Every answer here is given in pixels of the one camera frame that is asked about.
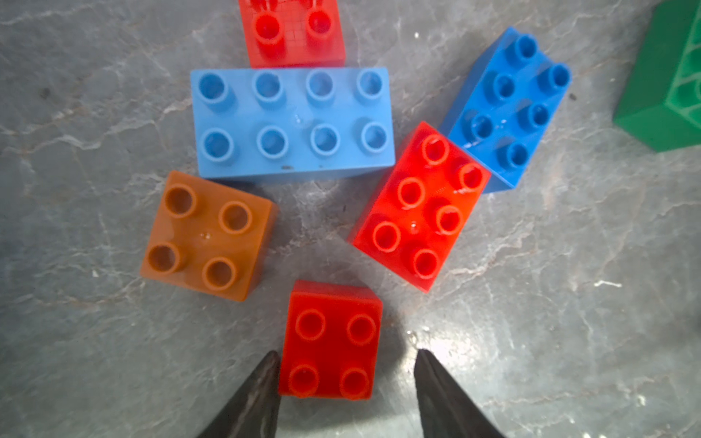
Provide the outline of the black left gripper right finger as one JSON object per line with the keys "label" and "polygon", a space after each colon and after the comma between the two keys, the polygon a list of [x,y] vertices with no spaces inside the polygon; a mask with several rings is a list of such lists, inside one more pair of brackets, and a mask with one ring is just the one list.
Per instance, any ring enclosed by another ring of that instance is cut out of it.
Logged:
{"label": "black left gripper right finger", "polygon": [[418,350],[414,379],[426,438],[504,437],[430,350]]}

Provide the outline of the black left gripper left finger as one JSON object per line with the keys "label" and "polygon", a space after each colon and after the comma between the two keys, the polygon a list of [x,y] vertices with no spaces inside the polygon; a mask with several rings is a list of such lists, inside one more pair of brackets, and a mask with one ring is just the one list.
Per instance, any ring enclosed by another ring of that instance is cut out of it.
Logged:
{"label": "black left gripper left finger", "polygon": [[271,350],[198,437],[274,437],[281,399],[279,372],[279,354]]}

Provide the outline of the red lego brick long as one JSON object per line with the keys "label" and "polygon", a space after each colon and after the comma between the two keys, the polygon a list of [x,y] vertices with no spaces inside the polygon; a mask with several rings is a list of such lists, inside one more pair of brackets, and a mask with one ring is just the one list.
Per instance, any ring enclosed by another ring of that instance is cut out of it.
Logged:
{"label": "red lego brick long", "polygon": [[403,141],[348,237],[424,293],[430,291],[491,174],[426,122]]}

